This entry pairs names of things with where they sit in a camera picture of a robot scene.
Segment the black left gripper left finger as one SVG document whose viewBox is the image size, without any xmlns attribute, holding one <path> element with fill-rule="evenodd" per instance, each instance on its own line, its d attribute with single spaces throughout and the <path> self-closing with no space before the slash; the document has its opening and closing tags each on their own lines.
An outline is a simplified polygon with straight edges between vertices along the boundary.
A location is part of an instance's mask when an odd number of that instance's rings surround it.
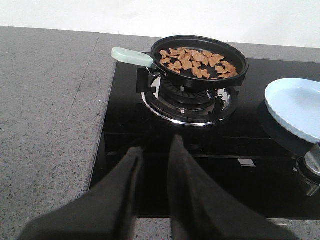
<svg viewBox="0 0 320 240">
<path fill-rule="evenodd" d="M 131 147 L 118 165 L 79 199 L 29 222 L 20 240 L 130 240 L 142 181 L 143 151 Z"/>
</svg>

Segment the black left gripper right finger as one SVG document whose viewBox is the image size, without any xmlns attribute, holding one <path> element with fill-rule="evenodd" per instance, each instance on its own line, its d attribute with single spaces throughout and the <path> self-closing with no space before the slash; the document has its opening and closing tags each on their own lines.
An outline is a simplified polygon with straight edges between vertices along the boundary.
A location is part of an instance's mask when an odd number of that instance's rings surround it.
<svg viewBox="0 0 320 240">
<path fill-rule="evenodd" d="M 167 192 L 174 240 L 296 240 L 222 189 L 173 137 Z"/>
</svg>

